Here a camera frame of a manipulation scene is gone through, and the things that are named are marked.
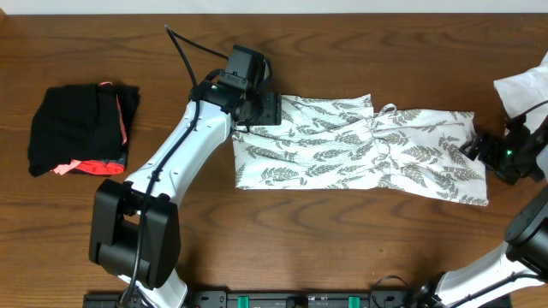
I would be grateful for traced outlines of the white fern print garment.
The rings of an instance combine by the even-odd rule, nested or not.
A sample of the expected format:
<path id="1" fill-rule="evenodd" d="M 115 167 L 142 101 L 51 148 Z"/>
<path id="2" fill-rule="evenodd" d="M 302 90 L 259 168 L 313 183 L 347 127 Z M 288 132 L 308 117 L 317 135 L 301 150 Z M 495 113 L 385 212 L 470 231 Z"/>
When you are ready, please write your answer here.
<path id="1" fill-rule="evenodd" d="M 475 135 L 474 113 L 380 111 L 370 95 L 284 95 L 278 126 L 232 135 L 235 185 L 244 190 L 389 188 L 486 206 L 485 166 L 460 153 Z"/>

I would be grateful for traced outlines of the folded black and coral garment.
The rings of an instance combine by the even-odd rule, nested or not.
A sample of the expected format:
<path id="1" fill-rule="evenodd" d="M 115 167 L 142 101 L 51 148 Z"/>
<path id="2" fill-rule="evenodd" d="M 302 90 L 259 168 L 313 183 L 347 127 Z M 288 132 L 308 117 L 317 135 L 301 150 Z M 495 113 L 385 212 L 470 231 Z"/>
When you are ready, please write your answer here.
<path id="1" fill-rule="evenodd" d="M 109 81 L 47 89 L 32 120 L 29 174 L 123 173 L 139 90 Z"/>

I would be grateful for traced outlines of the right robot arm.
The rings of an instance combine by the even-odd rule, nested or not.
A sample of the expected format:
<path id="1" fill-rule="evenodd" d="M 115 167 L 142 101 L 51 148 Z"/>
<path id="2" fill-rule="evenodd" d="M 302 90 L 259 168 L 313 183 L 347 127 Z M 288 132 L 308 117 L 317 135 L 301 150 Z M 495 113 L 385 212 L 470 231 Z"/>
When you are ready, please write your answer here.
<path id="1" fill-rule="evenodd" d="M 535 131 L 527 112 L 506 123 L 505 138 L 479 133 L 460 152 L 479 159 L 503 182 L 547 179 L 547 121 Z M 543 188 L 511 221 L 503 242 L 472 264 L 444 272 L 408 298 L 405 307 L 481 307 L 526 287 L 547 283 L 547 189 Z"/>

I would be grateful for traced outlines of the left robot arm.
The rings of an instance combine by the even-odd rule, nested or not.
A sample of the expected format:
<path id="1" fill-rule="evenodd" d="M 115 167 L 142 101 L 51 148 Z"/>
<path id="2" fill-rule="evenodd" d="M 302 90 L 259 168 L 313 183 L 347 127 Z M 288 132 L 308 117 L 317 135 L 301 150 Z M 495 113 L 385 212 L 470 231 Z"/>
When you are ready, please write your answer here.
<path id="1" fill-rule="evenodd" d="M 236 45 L 224 69 L 189 94 L 175 130 L 124 182 L 105 180 L 94 196 L 90 260 L 128 283 L 121 293 L 87 294 L 85 307 L 182 307 L 177 274 L 179 208 L 207 158 L 236 126 L 276 126 L 281 96 L 270 90 L 271 61 Z"/>

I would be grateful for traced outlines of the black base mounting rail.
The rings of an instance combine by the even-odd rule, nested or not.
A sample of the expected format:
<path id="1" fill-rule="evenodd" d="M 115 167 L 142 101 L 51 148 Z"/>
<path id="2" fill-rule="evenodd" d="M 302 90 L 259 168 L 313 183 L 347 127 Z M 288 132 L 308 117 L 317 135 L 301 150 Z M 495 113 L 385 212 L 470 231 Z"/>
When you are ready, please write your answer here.
<path id="1" fill-rule="evenodd" d="M 372 307 L 463 307 L 497 291 L 517 278 L 516 274 L 445 304 L 431 283 L 418 293 L 408 290 L 382 290 L 366 293 L 232 293 L 222 290 L 188 289 L 177 273 L 159 288 L 135 284 L 123 293 L 91 293 L 83 299 L 84 308 L 181 307 L 181 308 L 372 308 Z"/>

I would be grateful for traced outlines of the plain white cloth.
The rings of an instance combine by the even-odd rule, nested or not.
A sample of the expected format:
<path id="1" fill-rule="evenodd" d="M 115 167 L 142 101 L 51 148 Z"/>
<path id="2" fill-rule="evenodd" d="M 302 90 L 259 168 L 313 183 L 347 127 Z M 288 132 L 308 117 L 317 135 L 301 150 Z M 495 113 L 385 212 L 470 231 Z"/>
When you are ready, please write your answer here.
<path id="1" fill-rule="evenodd" d="M 547 100 L 547 55 L 524 73 L 494 80 L 493 85 L 509 119 Z"/>

